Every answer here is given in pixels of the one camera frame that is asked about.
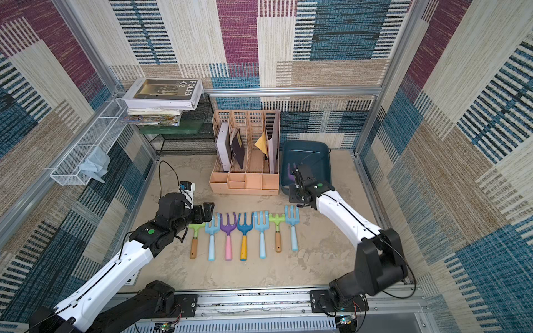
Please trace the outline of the green rake wooden handle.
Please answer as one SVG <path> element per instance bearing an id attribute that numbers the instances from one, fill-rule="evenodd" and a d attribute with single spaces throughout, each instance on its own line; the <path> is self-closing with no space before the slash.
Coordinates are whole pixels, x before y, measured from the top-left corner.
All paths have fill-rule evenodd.
<path id="1" fill-rule="evenodd" d="M 191 223 L 190 228 L 193 230 L 193 239 L 190 250 L 190 259 L 197 258 L 197 248 L 198 248 L 198 233 L 205 227 L 205 223 Z"/>

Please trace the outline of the purple shovel pink handle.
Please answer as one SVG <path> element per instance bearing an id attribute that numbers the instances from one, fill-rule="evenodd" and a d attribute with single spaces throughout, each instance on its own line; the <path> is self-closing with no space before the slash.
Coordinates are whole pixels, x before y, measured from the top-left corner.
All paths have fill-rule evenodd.
<path id="1" fill-rule="evenodd" d="M 297 169 L 297 166 L 296 166 L 295 163 L 292 163 L 292 164 L 289 163 L 287 165 L 287 175 L 286 175 L 286 178 L 285 178 L 285 186 L 286 187 L 289 187 L 290 185 L 296 183 L 296 178 L 295 178 L 295 175 L 294 175 L 294 172 L 295 172 L 296 169 Z"/>

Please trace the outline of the green trowel wooden handle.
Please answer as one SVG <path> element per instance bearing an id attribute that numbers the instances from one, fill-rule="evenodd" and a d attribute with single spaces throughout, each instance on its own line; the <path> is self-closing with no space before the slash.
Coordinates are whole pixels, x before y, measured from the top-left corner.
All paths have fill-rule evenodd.
<path id="1" fill-rule="evenodd" d="M 269 221 L 275 224 L 275 242 L 276 242 L 276 252 L 282 252 L 282 237 L 280 233 L 280 225 L 285 222 L 285 215 L 279 214 L 269 214 Z"/>

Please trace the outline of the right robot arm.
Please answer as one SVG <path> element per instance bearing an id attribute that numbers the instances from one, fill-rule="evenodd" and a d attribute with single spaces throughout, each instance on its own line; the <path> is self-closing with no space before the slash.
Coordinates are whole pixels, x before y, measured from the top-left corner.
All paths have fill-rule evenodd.
<path id="1" fill-rule="evenodd" d="M 352 305 L 363 295 L 374 296 L 404 280 L 409 266 L 399 234 L 365 219 L 328 182 L 317 180 L 308 165 L 298 165 L 291 174 L 290 203 L 311 207 L 329 218 L 355 247 L 354 269 L 329 283 L 334 307 Z"/>

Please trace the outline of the blue rake yellow handle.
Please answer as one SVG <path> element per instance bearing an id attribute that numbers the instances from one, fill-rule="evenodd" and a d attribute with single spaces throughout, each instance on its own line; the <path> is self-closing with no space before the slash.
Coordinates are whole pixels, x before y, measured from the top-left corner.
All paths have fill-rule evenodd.
<path id="1" fill-rule="evenodd" d="M 247 261 L 247 253 L 248 253 L 248 247 L 247 247 L 247 234 L 251 232 L 253 229 L 253 220 L 248 219 L 248 215 L 246 212 L 239 213 L 237 217 L 237 229 L 242 234 L 242 242 L 241 242 L 241 249 L 240 249 L 240 260 L 242 262 Z"/>

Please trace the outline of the purple rake pink handle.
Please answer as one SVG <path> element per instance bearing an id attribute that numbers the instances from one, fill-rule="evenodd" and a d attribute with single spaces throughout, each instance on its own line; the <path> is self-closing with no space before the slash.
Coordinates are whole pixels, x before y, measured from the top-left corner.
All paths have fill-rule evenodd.
<path id="1" fill-rule="evenodd" d="M 226 213 L 226 219 L 222 218 L 221 231 L 226 234 L 226 249 L 225 260 L 230 262 L 233 260 L 233 244 L 231 233 L 237 228 L 236 215 L 233 214 L 233 219 L 230 218 L 230 214 Z"/>

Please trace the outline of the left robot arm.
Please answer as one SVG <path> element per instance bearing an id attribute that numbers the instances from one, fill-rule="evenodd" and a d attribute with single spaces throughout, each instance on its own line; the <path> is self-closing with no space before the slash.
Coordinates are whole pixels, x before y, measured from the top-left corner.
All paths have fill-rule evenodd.
<path id="1" fill-rule="evenodd" d="M 188 227 L 213 220 L 213 203 L 194 204 L 193 190 L 171 192 L 158 201 L 155 217 L 126 235 L 118 254 L 54 308 L 40 307 L 29 332 L 121 332 L 145 316 L 176 312 L 174 289 L 156 280 L 112 309 L 104 307 L 126 282 Z"/>

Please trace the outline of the light blue claw rake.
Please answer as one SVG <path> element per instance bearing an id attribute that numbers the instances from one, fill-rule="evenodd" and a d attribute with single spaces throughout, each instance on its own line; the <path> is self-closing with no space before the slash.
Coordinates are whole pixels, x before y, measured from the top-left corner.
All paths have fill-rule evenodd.
<path id="1" fill-rule="evenodd" d="M 205 231 L 209 234 L 208 261 L 215 261 L 215 235 L 221 230 L 221 221 L 218 213 L 214 213 L 210 222 L 206 223 Z"/>

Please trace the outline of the light blue fork rake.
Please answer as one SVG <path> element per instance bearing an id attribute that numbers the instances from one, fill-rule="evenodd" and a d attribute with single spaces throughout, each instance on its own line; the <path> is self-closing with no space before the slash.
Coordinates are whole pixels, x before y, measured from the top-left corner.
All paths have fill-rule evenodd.
<path id="1" fill-rule="evenodd" d="M 260 233 L 260 259 L 265 259 L 267 257 L 265 231 L 269 229 L 269 212 L 254 212 L 253 227 Z"/>

